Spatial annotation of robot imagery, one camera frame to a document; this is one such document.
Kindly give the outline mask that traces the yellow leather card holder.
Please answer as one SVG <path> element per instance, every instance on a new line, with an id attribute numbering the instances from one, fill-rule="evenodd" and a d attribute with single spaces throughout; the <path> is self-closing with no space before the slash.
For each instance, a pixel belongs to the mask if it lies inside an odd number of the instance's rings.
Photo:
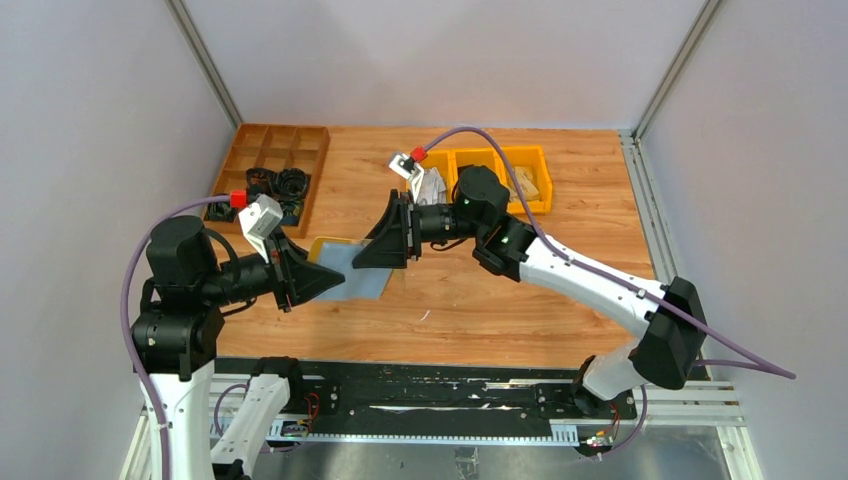
<path id="1" fill-rule="evenodd" d="M 345 281 L 321 293 L 318 302 L 356 299 L 376 300 L 381 297 L 393 272 L 386 268 L 355 269 L 353 259 L 365 248 L 365 242 L 338 237 L 316 237 L 309 249 L 308 260 L 344 275 Z"/>

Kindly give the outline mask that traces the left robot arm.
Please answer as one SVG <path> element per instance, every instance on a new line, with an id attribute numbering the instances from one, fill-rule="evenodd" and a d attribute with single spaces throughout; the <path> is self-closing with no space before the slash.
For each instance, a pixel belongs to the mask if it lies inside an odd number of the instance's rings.
<path id="1" fill-rule="evenodd" d="M 216 444 L 210 442 L 223 307 L 270 294 L 288 312 L 345 280 L 310 262 L 281 228 L 264 240 L 266 256 L 232 255 L 219 262 L 212 242 L 221 238 L 200 218 L 180 215 L 155 226 L 143 243 L 152 276 L 129 335 L 146 406 L 156 418 L 151 457 L 163 464 L 157 479 L 249 479 L 277 415 L 320 408 L 298 359 L 264 357 L 254 364 L 235 418 Z"/>

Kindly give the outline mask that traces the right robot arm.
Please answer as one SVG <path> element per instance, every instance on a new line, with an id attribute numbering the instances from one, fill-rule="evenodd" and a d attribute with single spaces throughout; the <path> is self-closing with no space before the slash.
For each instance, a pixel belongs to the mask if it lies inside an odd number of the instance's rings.
<path id="1" fill-rule="evenodd" d="M 380 221 L 352 265 L 404 269 L 425 243 L 474 242 L 473 258 L 489 273 L 561 293 L 614 320 L 634 338 L 580 366 L 567 405 L 596 417 L 619 394 L 645 384 L 682 389 L 705 333 L 695 286 L 631 276 L 578 254 L 507 211 L 509 191 L 485 166 L 465 168 L 451 202 L 419 206 L 392 191 Z"/>

